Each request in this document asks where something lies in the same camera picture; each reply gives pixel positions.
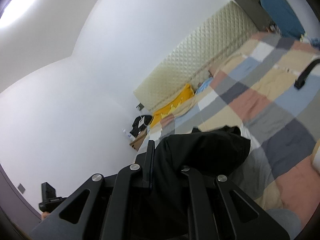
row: headboard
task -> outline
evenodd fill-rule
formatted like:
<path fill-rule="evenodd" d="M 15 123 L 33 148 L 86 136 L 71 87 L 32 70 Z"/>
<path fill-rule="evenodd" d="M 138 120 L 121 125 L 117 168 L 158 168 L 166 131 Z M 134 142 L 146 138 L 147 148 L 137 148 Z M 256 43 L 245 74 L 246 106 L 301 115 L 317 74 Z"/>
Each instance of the headboard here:
<path fill-rule="evenodd" d="M 151 112 L 176 98 L 186 83 L 193 89 L 209 77 L 216 60 L 236 51 L 257 27 L 234 2 L 229 2 L 194 30 L 133 92 Z"/>

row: triangular cutout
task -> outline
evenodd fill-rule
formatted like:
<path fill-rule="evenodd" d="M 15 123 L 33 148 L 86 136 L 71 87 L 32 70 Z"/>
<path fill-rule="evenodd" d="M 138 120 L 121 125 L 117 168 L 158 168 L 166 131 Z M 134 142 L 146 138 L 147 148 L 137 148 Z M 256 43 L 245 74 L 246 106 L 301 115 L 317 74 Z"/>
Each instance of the triangular cutout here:
<path fill-rule="evenodd" d="M 258 213 L 253 210 L 236 191 L 232 190 L 229 193 L 242 223 L 247 223 L 258 217 Z"/>
<path fill-rule="evenodd" d="M 78 223 L 89 193 L 90 190 L 84 190 L 74 201 L 60 212 L 59 217 L 72 224 Z"/>

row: patchwork blanket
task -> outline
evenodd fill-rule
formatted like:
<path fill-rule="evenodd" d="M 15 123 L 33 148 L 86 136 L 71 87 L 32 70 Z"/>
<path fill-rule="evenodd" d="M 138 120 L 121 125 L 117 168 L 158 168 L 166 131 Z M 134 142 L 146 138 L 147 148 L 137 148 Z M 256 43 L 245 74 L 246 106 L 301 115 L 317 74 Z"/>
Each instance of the patchwork blanket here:
<path fill-rule="evenodd" d="M 319 51 L 292 38 L 254 34 L 215 66 L 199 95 L 148 133 L 156 145 L 170 134 L 237 125 L 251 140 L 250 154 L 230 178 L 263 209 L 287 208 L 305 226 L 320 202 L 320 176 L 312 151 L 320 138 L 320 66 L 297 90 L 293 84 Z"/>

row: wooden nightstand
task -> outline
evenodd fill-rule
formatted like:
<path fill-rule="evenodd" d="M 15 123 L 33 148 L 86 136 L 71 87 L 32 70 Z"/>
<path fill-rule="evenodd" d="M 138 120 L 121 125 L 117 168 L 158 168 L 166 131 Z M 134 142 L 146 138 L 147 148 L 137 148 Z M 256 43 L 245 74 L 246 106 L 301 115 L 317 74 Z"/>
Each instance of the wooden nightstand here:
<path fill-rule="evenodd" d="M 136 151 L 138 151 L 146 136 L 147 136 L 147 128 L 145 128 L 145 130 L 143 130 L 141 133 L 138 134 L 136 139 L 130 143 L 130 146 Z"/>

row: metal bolt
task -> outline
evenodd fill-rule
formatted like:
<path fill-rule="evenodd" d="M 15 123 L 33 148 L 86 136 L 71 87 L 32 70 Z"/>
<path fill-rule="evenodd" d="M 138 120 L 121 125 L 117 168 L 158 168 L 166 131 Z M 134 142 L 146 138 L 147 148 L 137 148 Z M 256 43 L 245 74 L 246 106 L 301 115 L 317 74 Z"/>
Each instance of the metal bolt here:
<path fill-rule="evenodd" d="M 132 171 L 137 171 L 138 169 L 140 169 L 140 165 L 139 164 L 131 164 L 130 165 L 130 170 Z"/>
<path fill-rule="evenodd" d="M 185 166 L 181 171 L 189 171 L 190 168 L 188 166 Z"/>
<path fill-rule="evenodd" d="M 225 176 L 225 175 L 219 175 L 219 176 L 218 176 L 218 181 L 221 181 L 221 182 L 227 181 L 227 176 Z"/>
<path fill-rule="evenodd" d="M 101 174 L 94 174 L 94 175 L 91 177 L 91 179 L 92 179 L 93 181 L 99 181 L 99 180 L 102 179 L 102 176 L 101 176 Z"/>

